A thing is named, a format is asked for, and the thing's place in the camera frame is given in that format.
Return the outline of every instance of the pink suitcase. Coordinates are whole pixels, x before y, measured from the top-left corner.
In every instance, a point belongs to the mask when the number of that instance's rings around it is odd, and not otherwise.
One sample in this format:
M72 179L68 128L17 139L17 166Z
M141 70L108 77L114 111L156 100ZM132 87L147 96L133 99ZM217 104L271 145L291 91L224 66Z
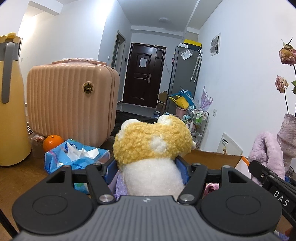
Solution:
M115 125L119 81L114 69L98 61L33 67L27 78L30 127L99 147Z

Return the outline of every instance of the thermos handle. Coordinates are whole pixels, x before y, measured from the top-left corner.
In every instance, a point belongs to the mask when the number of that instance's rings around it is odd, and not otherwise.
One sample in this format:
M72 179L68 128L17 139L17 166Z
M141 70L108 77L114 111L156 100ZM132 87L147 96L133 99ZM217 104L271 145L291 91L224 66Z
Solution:
M6 43L5 53L4 53L4 66L3 66L3 76L2 76L2 94L1 94L1 99L2 99L3 104L6 104L9 102L10 81L11 81L14 49L15 49L15 44L13 42Z

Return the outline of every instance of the yellow thermos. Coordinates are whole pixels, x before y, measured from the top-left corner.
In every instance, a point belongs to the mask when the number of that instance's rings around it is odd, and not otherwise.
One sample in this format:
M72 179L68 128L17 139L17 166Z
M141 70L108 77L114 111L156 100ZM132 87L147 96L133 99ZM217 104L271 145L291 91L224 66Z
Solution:
M18 62L20 37L0 36L0 166L11 166L31 152L24 83Z

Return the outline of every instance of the orange fruit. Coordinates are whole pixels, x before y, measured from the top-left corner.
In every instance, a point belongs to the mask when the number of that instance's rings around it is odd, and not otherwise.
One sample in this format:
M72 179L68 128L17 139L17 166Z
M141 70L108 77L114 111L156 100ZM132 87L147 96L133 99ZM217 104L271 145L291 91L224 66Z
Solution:
M48 152L53 148L61 145L64 142L63 138L57 135L48 136L43 142L43 150Z

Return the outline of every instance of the white spot on plush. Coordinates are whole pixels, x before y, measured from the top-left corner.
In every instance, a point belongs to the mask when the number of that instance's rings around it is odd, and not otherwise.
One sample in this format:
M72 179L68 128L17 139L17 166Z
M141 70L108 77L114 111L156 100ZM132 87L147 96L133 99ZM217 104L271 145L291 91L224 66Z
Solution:
M164 153L167 150L167 143L162 137L153 136L150 142L150 148L157 153Z
M130 120L126 120L122 125L121 125L121 130L118 132L117 136L118 139L122 139L124 137L124 130L126 129L126 127L134 122L140 122L139 120L136 119L130 119Z
M172 122L169 117L170 117L169 115L162 115L158 118L157 122L163 125L170 126Z
M196 148L196 142L192 142L192 150L194 150Z
M122 175L131 196L173 196L177 200L184 189L181 173L169 158L127 164Z

